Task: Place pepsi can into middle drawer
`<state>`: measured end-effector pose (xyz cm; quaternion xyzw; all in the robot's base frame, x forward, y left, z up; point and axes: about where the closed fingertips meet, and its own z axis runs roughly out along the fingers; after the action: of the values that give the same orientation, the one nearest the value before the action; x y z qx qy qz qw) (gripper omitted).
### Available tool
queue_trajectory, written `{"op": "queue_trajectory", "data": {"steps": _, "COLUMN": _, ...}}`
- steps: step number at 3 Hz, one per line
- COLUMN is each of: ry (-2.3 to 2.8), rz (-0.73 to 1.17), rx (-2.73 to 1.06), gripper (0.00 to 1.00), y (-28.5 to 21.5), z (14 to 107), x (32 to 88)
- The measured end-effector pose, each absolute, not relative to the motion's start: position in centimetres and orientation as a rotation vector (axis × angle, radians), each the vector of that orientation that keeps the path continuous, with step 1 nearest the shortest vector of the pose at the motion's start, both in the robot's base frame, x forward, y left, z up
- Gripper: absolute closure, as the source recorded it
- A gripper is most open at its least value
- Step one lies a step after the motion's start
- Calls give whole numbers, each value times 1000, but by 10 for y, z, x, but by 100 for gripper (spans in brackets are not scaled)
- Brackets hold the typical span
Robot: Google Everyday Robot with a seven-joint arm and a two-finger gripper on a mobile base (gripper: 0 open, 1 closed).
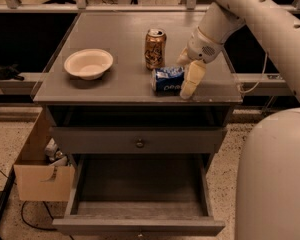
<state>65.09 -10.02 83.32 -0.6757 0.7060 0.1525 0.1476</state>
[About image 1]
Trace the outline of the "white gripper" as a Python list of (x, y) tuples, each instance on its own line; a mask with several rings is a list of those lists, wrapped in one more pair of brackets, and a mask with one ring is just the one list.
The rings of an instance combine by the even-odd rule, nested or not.
[(176, 61), (181, 66), (188, 64), (185, 67), (184, 81), (180, 91), (182, 99), (189, 99), (194, 94), (205, 76), (206, 64), (216, 59), (222, 47), (221, 43), (206, 37), (199, 28), (193, 31), (187, 42), (187, 48), (183, 49)]

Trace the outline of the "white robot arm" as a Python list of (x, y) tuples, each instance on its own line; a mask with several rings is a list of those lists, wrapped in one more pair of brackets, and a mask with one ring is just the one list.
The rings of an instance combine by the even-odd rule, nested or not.
[[(215, 0), (178, 62), (192, 96), (227, 38), (247, 26), (300, 102), (300, 20), (272, 0)], [(235, 240), (300, 240), (300, 107), (275, 113), (250, 132), (240, 156)]]

